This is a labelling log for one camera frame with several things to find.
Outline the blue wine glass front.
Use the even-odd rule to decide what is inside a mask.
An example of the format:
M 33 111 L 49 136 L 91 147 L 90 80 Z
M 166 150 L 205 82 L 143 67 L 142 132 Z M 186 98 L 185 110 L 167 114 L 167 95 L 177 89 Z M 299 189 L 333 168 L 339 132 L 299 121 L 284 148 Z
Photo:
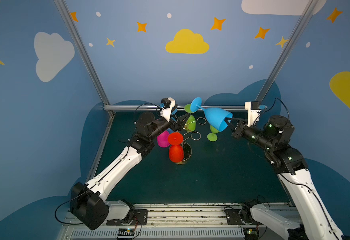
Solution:
M 228 124 L 226 123 L 226 118 L 230 122 L 233 117 L 233 113 L 226 111 L 221 108 L 206 108 L 201 105 L 202 99 L 200 97 L 195 98 L 190 104 L 190 111 L 196 112 L 197 110 L 202 110 L 204 112 L 207 122 L 217 129 L 219 132 L 224 131 Z

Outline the red wine glass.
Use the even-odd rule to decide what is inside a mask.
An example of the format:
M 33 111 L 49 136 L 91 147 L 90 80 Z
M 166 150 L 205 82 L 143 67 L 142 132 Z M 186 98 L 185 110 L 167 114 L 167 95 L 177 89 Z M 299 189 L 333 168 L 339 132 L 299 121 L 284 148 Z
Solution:
M 169 158 L 174 163 L 179 163 L 184 159 L 184 150 L 182 147 L 183 135 L 181 133 L 172 133 L 168 137 L 170 143 Z

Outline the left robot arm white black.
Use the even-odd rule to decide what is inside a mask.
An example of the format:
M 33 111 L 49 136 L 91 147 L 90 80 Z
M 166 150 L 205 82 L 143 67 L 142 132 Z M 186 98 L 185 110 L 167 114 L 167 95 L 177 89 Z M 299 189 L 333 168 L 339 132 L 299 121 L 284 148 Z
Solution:
M 136 122 L 136 132 L 122 153 L 100 174 L 85 184 L 76 183 L 71 190 L 70 212 L 95 230 L 107 220 L 131 219 L 132 205 L 123 201 L 106 204 L 106 200 L 119 181 L 154 148 L 154 140 L 167 129 L 180 132 L 190 114 L 180 117 L 155 118 L 151 112 L 142 113 Z

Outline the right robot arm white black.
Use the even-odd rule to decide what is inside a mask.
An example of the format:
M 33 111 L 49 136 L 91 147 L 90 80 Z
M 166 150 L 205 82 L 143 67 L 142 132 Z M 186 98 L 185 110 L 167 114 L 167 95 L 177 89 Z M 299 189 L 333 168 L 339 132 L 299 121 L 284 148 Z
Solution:
M 285 240 L 349 240 L 336 225 L 311 178 L 308 164 L 300 151 L 289 145 L 294 126 L 284 116 L 271 116 L 263 129 L 246 121 L 225 118 L 236 139 L 244 138 L 263 149 L 265 159 L 285 186 L 300 215 L 301 223 L 267 209 L 260 201 L 245 203 L 246 220 L 260 222 Z

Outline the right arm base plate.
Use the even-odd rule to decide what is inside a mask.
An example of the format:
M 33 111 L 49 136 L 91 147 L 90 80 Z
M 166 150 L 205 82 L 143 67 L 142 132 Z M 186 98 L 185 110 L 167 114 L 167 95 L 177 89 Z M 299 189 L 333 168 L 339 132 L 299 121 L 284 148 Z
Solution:
M 244 225 L 244 226 L 261 226 L 264 227 L 264 225 L 260 222 L 257 222 L 255 220 L 250 220 L 250 219 L 245 219 L 242 214 L 240 209 L 232 209 L 232 208 L 226 208 L 223 209 L 225 216 L 226 216 L 226 221 L 228 225 Z

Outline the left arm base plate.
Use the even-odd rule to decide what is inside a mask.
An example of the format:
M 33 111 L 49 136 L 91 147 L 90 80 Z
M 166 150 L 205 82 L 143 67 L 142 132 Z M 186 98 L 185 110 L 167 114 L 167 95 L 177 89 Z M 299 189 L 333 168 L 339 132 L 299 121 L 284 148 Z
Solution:
M 123 220 L 107 220 L 107 226 L 132 226 L 138 223 L 138 225 L 146 226 L 148 220 L 148 210 L 135 209 L 133 212 L 129 212 Z

